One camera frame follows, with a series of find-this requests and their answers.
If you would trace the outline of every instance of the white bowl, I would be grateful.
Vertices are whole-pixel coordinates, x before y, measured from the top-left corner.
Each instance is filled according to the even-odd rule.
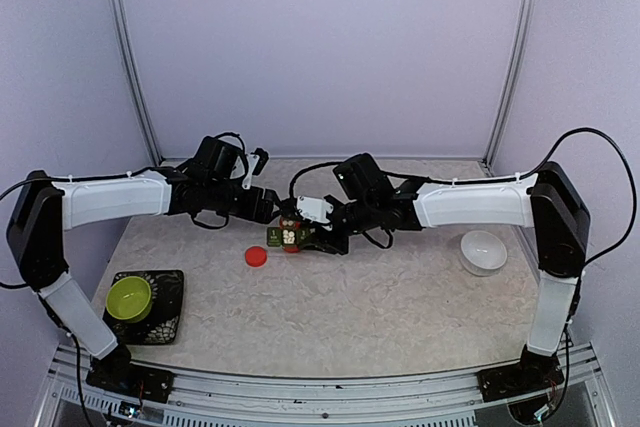
[[[484,230],[464,234],[460,250],[464,268],[480,277],[497,274],[507,261],[507,248],[502,241]]]

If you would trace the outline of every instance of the robotic arm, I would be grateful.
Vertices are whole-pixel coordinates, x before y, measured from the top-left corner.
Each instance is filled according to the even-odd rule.
[[[351,202],[327,196],[284,203],[283,215],[313,230],[300,248],[346,254],[351,235],[378,227],[388,234],[448,224],[533,227],[541,273],[527,344],[516,366],[482,371],[480,385],[485,401],[492,401],[562,382],[557,350],[579,301],[590,215],[558,164],[548,162],[535,174],[504,179],[402,176],[407,180],[397,188],[369,154],[351,157],[333,172]]]
[[[189,214],[196,225],[202,210],[268,224],[277,195],[251,185],[268,154],[244,149],[217,137],[203,139],[196,155],[177,168],[145,169],[124,176],[51,179],[43,171],[29,174],[7,228],[7,240],[25,283],[38,294],[49,316],[74,334],[93,357],[100,386],[123,384],[131,390],[146,375],[131,375],[128,349],[94,312],[69,274],[63,230],[90,222],[136,215]]]

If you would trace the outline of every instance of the tabletop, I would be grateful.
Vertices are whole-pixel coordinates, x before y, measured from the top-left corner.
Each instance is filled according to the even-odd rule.
[[[315,162],[270,160],[253,183],[284,196],[291,177]],[[484,176],[472,161],[379,164],[439,178]],[[331,169],[303,176],[296,193],[344,199]],[[220,220],[212,213],[201,217]],[[475,277],[460,262],[460,238],[477,228],[505,243],[508,260],[498,275]],[[258,269],[244,259],[254,245],[266,247],[266,226],[232,218],[227,228],[211,232],[186,215],[134,218],[94,308],[103,311],[117,272],[180,269],[185,297],[175,342],[131,346],[134,359],[284,377],[402,375],[516,359],[533,320],[536,282],[510,226],[396,232],[391,250],[354,237],[345,256],[269,248]]]

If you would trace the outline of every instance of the patterned tray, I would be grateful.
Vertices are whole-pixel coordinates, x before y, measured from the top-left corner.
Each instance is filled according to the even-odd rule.
[[[106,309],[102,318],[125,344],[170,344],[178,334],[184,297],[184,273],[181,270],[118,272],[111,285],[130,276],[142,277],[151,285],[151,312],[144,320],[135,324],[114,319]]]

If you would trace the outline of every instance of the red lid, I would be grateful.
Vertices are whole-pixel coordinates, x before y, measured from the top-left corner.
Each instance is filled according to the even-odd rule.
[[[267,261],[267,251],[262,247],[250,247],[244,254],[244,258],[251,267],[262,267]]]

